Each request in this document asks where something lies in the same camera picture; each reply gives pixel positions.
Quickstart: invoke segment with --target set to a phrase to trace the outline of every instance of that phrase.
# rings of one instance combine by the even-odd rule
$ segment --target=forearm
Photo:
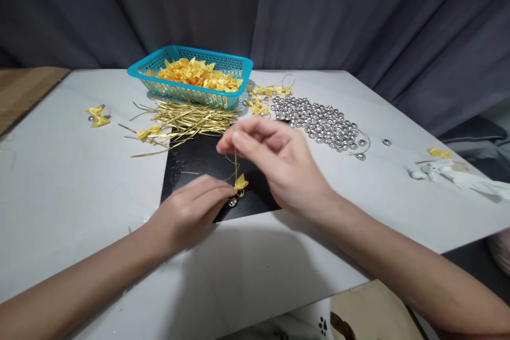
[[[313,220],[339,249],[437,328],[467,334],[510,332],[510,309],[484,285],[345,199]]]
[[[0,338],[61,338],[168,255],[142,227],[0,305]]]

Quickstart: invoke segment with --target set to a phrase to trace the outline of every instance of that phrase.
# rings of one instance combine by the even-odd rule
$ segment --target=metal bead
[[[232,198],[232,199],[227,200],[227,205],[229,207],[235,207],[236,204],[237,204],[237,199]]]

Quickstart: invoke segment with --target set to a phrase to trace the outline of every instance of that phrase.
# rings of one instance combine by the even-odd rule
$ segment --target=wooden surface
[[[379,280],[333,296],[331,311],[351,326],[356,340],[423,340],[402,300]],[[331,332],[335,340],[344,340]]]
[[[69,69],[44,66],[0,69],[0,137],[36,106]]]

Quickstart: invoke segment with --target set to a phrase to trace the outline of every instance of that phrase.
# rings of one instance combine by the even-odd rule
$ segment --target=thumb
[[[265,144],[260,143],[243,131],[232,133],[232,143],[242,155],[252,161],[266,176],[278,174],[278,169],[281,168],[283,160]]]

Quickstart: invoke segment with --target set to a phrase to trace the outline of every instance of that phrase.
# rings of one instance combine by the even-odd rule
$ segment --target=teal basket
[[[147,76],[149,69],[154,74],[157,74],[159,69],[165,67],[165,59],[172,62],[172,60],[178,61],[181,57],[186,57],[189,60],[196,57],[198,61],[206,61],[206,64],[216,63],[214,66],[215,70],[222,71],[225,74],[233,73],[235,78],[242,78],[243,83],[237,92],[227,93]],[[253,61],[249,58],[179,45],[169,45],[158,49],[131,65],[127,68],[127,73],[132,77],[140,79],[147,89],[156,96],[176,98],[216,108],[233,109],[237,99],[246,89],[252,68]]]

